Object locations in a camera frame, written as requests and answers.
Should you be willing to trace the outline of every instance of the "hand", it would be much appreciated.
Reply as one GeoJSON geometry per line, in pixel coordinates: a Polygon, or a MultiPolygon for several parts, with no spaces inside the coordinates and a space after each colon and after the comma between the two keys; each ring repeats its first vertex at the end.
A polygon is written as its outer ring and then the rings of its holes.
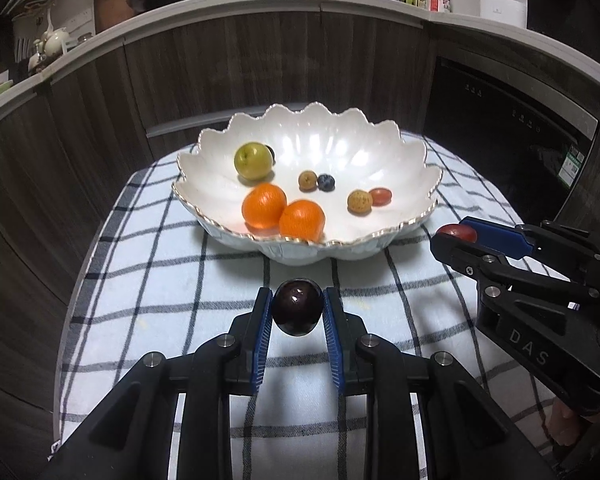
{"type": "MultiPolygon", "coordinates": [[[[589,422],[600,422],[600,413],[588,416],[589,422]]],[[[560,446],[573,446],[580,436],[582,424],[580,417],[560,399],[554,400],[549,424],[549,434],[560,446]]]]}

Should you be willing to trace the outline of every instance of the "dishwasher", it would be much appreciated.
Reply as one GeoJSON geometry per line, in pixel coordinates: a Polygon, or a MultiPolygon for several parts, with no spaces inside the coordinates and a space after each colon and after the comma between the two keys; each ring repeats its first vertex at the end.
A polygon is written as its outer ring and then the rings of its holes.
{"type": "Polygon", "coordinates": [[[523,222],[554,220],[598,120],[565,95],[461,49],[438,57],[423,134],[492,182],[523,222]]]}

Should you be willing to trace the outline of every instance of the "green apple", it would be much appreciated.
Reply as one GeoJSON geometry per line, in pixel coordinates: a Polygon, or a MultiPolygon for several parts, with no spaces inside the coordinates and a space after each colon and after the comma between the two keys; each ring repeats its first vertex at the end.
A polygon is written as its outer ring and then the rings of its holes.
{"type": "Polygon", "coordinates": [[[273,157],[264,144],[247,142],[235,152],[234,166],[241,177],[247,180],[260,180],[271,171],[273,157]]]}

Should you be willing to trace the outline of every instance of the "black appliance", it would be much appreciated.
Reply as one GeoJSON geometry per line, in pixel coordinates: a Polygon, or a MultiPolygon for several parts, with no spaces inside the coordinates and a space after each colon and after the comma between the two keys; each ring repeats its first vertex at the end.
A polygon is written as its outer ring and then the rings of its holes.
{"type": "Polygon", "coordinates": [[[544,83],[460,49],[438,58],[424,134],[495,184],[520,218],[559,213],[598,121],[544,83]]]}
{"type": "Polygon", "coordinates": [[[600,63],[600,15],[587,0],[527,0],[526,28],[600,63]]]}

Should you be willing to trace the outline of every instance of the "orange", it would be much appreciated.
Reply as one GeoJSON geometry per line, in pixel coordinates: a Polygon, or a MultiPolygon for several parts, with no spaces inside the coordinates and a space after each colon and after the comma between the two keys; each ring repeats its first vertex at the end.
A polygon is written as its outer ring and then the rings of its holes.
{"type": "Polygon", "coordinates": [[[286,207],[286,195],[278,186],[263,182],[254,187],[242,202],[244,221],[256,229],[278,225],[286,207]]]}
{"type": "Polygon", "coordinates": [[[280,217],[280,234],[291,238],[320,241],[324,229],[324,211],[311,200],[296,200],[280,217]]]}

